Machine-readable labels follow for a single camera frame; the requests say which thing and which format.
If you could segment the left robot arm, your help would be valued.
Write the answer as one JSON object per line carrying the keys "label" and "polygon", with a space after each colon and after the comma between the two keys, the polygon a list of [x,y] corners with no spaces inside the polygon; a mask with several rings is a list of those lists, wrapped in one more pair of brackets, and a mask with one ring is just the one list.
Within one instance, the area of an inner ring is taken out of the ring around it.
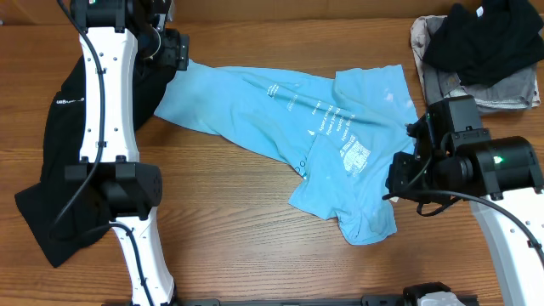
{"label": "left robot arm", "polygon": [[80,186],[54,221],[77,200],[91,201],[107,222],[88,233],[115,232],[131,279],[130,304],[177,305],[157,225],[162,174],[141,162],[135,139],[133,72],[138,60],[150,68],[186,70],[189,38],[166,27],[173,0],[75,0],[59,6],[79,33],[86,106],[78,162],[65,168],[65,180]]}

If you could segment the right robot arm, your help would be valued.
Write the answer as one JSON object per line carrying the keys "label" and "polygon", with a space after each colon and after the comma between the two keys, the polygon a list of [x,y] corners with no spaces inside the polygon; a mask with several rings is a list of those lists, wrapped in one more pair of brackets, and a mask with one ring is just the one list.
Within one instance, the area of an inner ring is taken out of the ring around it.
{"label": "right robot arm", "polygon": [[415,143],[398,152],[384,196],[436,204],[436,216],[469,204],[495,267],[506,305],[543,303],[543,173],[530,142],[493,139],[470,95],[443,99],[406,127]]}

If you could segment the light blue t-shirt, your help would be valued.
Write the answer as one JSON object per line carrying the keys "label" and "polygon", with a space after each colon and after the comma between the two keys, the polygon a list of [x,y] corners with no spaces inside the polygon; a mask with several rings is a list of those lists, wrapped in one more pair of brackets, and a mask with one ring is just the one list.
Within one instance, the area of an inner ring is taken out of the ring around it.
{"label": "light blue t-shirt", "polygon": [[167,85],[156,115],[290,165],[302,178],[290,203],[335,218],[352,245],[397,230],[385,182],[394,155],[414,150],[405,127],[417,119],[400,65],[327,78],[193,62]]}

